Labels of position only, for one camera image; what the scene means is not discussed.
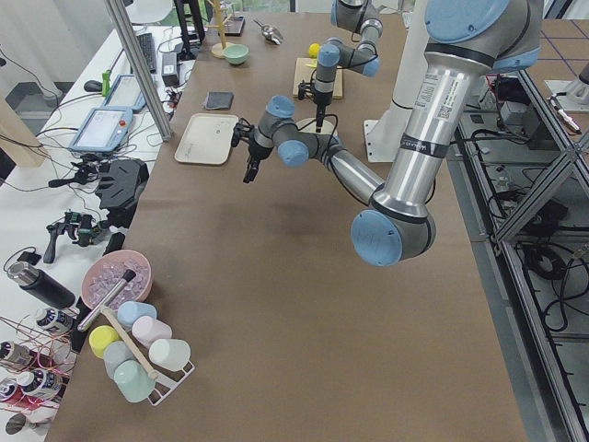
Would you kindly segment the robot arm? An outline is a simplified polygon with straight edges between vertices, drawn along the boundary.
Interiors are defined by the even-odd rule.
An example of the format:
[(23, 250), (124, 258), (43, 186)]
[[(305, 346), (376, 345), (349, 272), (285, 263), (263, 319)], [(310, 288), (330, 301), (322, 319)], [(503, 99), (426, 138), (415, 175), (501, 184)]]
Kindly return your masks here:
[(316, 104), (317, 134), (322, 131), (326, 108), (332, 102), (336, 71), (348, 69), (372, 77), (380, 66), (377, 43), (383, 24), (371, 1), (333, 1), (330, 19), (334, 26), (358, 34), (360, 40), (356, 47), (351, 47), (338, 38), (327, 39), (319, 48), (317, 67), (310, 81), (298, 86), (297, 97), (302, 99), (310, 93)]
[(432, 1), (425, 8), (426, 72), (386, 179), (378, 177), (332, 134), (306, 133), (295, 105), (277, 95), (257, 124), (239, 121), (233, 145), (248, 145), (245, 181), (277, 153), (291, 168), (319, 160), (364, 204), (351, 226), (356, 253), (389, 266), (426, 252), (435, 224), (426, 200), (475, 82), (533, 65), (539, 54), (543, 5), (539, 1)]

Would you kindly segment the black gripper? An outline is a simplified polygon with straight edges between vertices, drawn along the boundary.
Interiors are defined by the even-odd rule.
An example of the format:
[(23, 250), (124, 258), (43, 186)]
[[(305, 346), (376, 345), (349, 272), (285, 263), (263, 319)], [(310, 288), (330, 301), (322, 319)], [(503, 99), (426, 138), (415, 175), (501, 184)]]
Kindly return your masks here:
[(248, 164), (243, 182), (253, 182), (258, 174), (260, 163), (270, 156), (270, 149), (260, 144), (255, 138), (254, 124), (250, 124), (245, 118), (239, 118), (233, 128), (230, 145), (237, 147), (240, 142), (248, 145)]
[(331, 104), (333, 98), (334, 82), (320, 80), (301, 81), (297, 85), (296, 97), (299, 100), (311, 98), (317, 105), (315, 119), (315, 133), (320, 134), (324, 124), (326, 107)]

